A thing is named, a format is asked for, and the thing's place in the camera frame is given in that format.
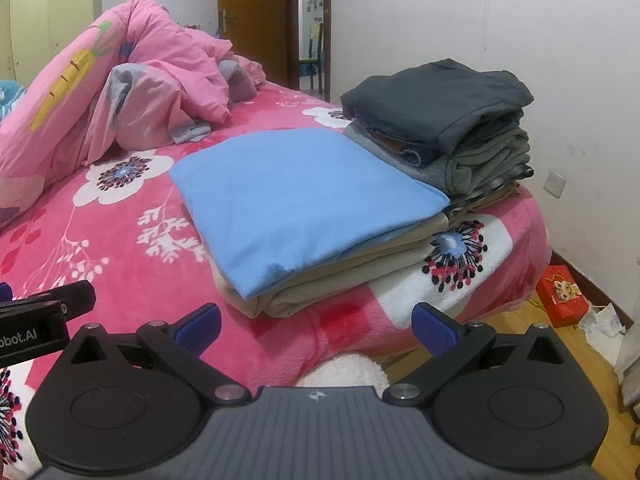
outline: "gray gripper base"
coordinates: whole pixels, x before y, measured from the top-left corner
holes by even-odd
[[[54,469],[36,480],[82,480]],[[255,402],[213,413],[183,452],[145,471],[103,480],[596,480],[587,466],[521,475],[446,444],[415,408],[373,388],[264,388]]]

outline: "bed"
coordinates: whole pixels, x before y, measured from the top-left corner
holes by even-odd
[[[95,309],[69,323],[132,332],[219,304],[222,334],[202,359],[245,384],[293,384],[341,352],[370,355],[416,345],[412,307],[429,301],[461,322],[514,309],[542,274],[550,248],[542,215],[524,187],[435,237],[429,258],[327,298],[284,319],[249,319],[216,291],[204,247],[168,170],[190,153],[258,130],[349,121],[339,108],[266,83],[255,98],[203,140],[151,150],[109,152],[47,189],[0,234],[0,282],[24,297],[74,280],[95,287]],[[27,473],[38,467],[24,427],[34,391],[56,355],[0,370],[0,450]],[[168,406],[168,416],[179,407]]]

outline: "blue folded cloth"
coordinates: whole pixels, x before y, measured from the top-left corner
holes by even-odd
[[[185,157],[170,176],[243,299],[392,240],[449,204],[325,128],[234,137]]]

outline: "chair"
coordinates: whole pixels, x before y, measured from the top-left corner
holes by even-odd
[[[318,71],[318,89],[322,93],[322,32],[323,23],[312,23],[309,31],[309,57],[298,60],[298,66],[308,66],[311,78],[311,89],[314,89],[314,70]]]

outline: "baseboard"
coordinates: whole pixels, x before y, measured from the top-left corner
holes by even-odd
[[[613,301],[611,301],[611,298],[604,292],[602,292],[596,285],[594,285],[589,278],[587,278],[583,273],[572,266],[571,263],[560,256],[560,254],[553,251],[551,253],[550,264],[567,266],[569,272],[575,279],[575,283],[577,283],[577,285],[580,287],[580,290],[584,294],[584,297],[587,298],[587,300],[596,305],[607,305],[611,303],[613,305],[613,308],[616,309],[616,312],[618,313],[618,317],[620,318],[622,324],[627,328],[631,328],[631,325],[633,325],[634,322],[629,317],[629,315],[619,306],[617,306]]]

